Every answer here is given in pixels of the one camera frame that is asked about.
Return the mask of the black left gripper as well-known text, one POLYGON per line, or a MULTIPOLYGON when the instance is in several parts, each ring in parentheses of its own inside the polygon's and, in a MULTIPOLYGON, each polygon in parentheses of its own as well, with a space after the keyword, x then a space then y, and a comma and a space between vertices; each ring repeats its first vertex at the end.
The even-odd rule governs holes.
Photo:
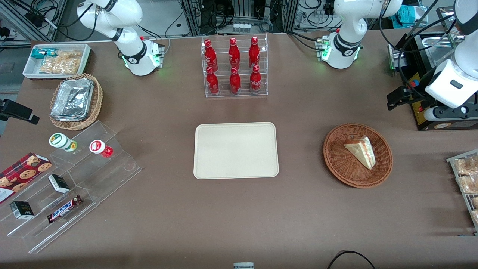
POLYGON ((387 109, 392 111, 398 106, 415 102, 430 102, 430 95, 425 92, 425 86, 399 86, 387 95, 387 109))

